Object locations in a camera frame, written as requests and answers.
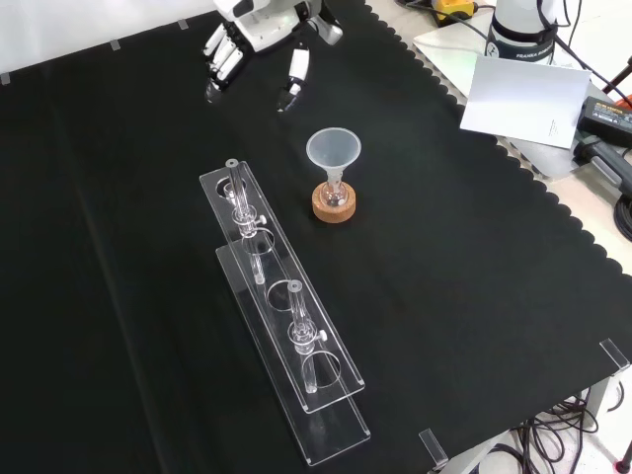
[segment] floor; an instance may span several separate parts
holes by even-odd
[[[568,2],[574,19],[578,0]],[[393,9],[391,0],[369,0],[368,3],[398,31],[418,35],[433,28],[432,21],[417,12]],[[0,0],[0,73],[212,9],[212,0]],[[584,1],[574,50],[605,77],[614,77],[632,54],[629,39],[631,14],[630,0]],[[569,34],[569,29],[561,33],[563,37]],[[632,94],[632,77],[622,84],[621,89]],[[624,372],[621,381],[632,391],[632,371]],[[606,394],[610,405],[616,404],[617,392],[614,389]],[[598,434],[585,437],[578,473],[612,472],[612,463],[623,455],[632,440],[632,401],[626,399],[619,410],[604,414],[599,424]],[[564,437],[567,454],[557,464],[559,473],[569,472],[577,449],[576,433],[566,432]],[[486,457],[480,472],[512,474],[518,473],[519,468],[512,458],[499,453]],[[542,466],[541,472],[545,473],[547,469]]]

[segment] clear acrylic stand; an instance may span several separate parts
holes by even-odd
[[[200,177],[228,245],[217,257],[301,452],[315,465],[370,438],[364,388],[248,165]]]

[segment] funnel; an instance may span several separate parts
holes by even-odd
[[[359,138],[344,128],[323,128],[307,141],[307,156],[327,172],[327,183],[321,188],[323,204],[337,207],[349,200],[349,191],[342,182],[343,171],[356,160],[361,150]]]

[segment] white paper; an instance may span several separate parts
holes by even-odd
[[[589,71],[479,56],[461,128],[570,148]]]

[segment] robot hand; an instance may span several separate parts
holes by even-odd
[[[335,44],[343,34],[323,0],[215,0],[215,4],[227,22],[215,30],[203,50],[209,76],[205,94],[212,103],[230,85],[253,53],[289,38],[306,23],[328,44]],[[296,55],[299,50],[306,48],[300,46],[295,51],[292,64],[300,62],[300,70],[304,69],[304,74],[292,76],[292,70],[295,72],[296,68],[290,68],[287,94],[279,100],[279,108],[283,110],[295,100],[302,86],[297,80],[304,81],[307,71],[309,52],[305,60],[304,53]],[[289,102],[287,107],[283,106],[285,102]]]

